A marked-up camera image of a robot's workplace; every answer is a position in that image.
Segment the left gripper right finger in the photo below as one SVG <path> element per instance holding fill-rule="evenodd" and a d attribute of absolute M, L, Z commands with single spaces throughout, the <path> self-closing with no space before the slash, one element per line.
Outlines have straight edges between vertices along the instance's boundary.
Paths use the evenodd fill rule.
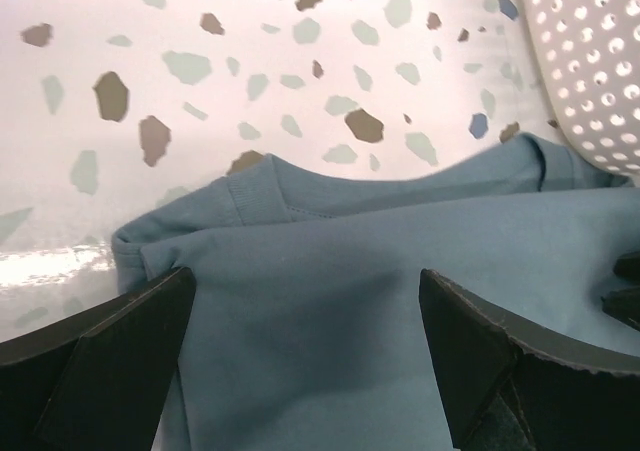
<path fill-rule="evenodd" d="M 552 331 L 432 270 L 419 305 L 455 449 L 638 449 L 638 357 Z"/>

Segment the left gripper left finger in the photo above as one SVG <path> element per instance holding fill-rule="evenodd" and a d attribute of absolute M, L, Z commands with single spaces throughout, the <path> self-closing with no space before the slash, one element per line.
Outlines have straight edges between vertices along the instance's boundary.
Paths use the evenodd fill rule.
<path fill-rule="evenodd" d="M 174 268 L 1 345 L 4 450 L 149 450 L 196 280 Z"/>

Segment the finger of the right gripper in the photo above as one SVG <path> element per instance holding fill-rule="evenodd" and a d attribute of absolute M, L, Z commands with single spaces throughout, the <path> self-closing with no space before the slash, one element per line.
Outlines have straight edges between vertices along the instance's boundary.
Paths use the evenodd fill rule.
<path fill-rule="evenodd" d="M 620 256 L 613 268 L 614 274 L 626 280 L 640 280 L 640 252 Z"/>
<path fill-rule="evenodd" d="M 640 289 L 638 287 L 612 291 L 601 298 L 605 314 L 640 330 Z"/>

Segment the blue t shirt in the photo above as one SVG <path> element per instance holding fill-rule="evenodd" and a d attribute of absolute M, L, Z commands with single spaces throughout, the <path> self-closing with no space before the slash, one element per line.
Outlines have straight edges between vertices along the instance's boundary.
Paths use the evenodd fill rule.
<path fill-rule="evenodd" d="M 174 267 L 197 281 L 165 450 L 447 450 L 421 271 L 634 355 L 595 299 L 638 247 L 638 189 L 529 134 L 412 181 L 268 155 L 112 241 L 124 292 Z"/>

